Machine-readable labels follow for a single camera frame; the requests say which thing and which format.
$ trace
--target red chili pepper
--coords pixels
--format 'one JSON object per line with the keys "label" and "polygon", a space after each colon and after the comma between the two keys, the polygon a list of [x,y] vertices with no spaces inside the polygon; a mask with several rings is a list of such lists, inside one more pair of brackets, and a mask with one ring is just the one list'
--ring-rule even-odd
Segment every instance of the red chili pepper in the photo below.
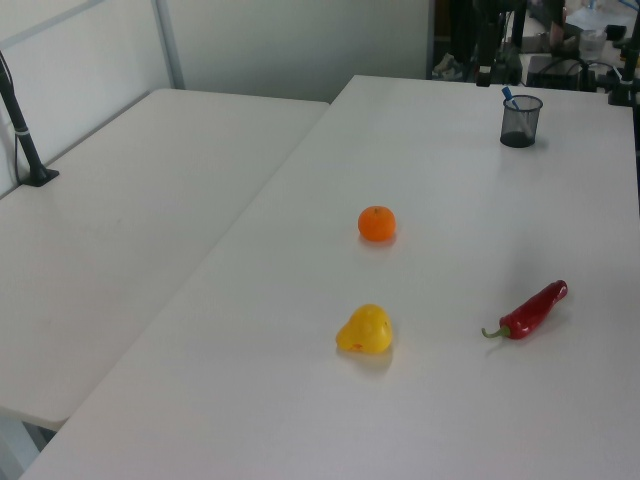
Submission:
{"label": "red chili pepper", "polygon": [[553,282],[509,315],[502,317],[500,330],[488,334],[483,328],[482,334],[487,338],[507,337],[514,340],[524,338],[547,318],[553,306],[566,297],[568,291],[564,280]]}

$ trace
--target chili pepper stem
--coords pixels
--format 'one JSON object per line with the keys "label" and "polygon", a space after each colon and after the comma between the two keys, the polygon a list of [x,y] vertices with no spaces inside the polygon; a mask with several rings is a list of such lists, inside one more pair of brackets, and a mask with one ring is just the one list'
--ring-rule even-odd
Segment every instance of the chili pepper stem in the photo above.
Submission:
{"label": "chili pepper stem", "polygon": [[509,335],[511,335],[511,330],[509,330],[509,327],[504,326],[495,333],[487,333],[487,331],[483,328],[482,334],[487,338],[508,337]]}

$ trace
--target table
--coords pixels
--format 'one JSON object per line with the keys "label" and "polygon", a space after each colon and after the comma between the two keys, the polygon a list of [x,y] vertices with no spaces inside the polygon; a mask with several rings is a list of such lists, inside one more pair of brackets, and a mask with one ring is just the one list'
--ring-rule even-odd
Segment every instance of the table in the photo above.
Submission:
{"label": "table", "polygon": [[[631,112],[532,93],[516,150],[499,86],[355,77],[24,480],[635,478]],[[531,337],[482,337],[559,278]],[[392,350],[336,351],[368,302]]]}
{"label": "table", "polygon": [[0,201],[0,414],[57,430],[327,105],[159,90]]}

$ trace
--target blue pen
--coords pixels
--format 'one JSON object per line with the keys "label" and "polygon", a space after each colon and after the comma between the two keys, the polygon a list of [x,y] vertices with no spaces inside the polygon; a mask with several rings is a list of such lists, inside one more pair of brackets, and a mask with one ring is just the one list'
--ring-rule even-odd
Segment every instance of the blue pen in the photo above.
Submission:
{"label": "blue pen", "polygon": [[[509,90],[509,87],[504,87],[502,89],[502,94],[504,95],[504,98],[507,99],[507,103],[509,105],[511,105],[517,111],[520,111],[520,107],[518,106],[516,101],[513,99],[513,95],[511,94],[511,90]],[[531,131],[531,128],[529,127],[529,124],[527,123],[527,120],[524,118],[524,116],[516,115],[516,118],[518,119],[518,123],[520,124],[520,128],[522,129],[522,132],[527,136],[527,138],[529,139],[533,138],[533,132]]]}

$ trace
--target pen holder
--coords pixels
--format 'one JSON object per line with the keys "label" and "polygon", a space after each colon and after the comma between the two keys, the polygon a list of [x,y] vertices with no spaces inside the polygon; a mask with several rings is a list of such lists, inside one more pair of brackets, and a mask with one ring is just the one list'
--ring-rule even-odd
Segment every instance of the pen holder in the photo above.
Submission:
{"label": "pen holder", "polygon": [[538,116],[542,101],[530,95],[515,95],[503,102],[500,142],[507,147],[524,148],[536,143]]}

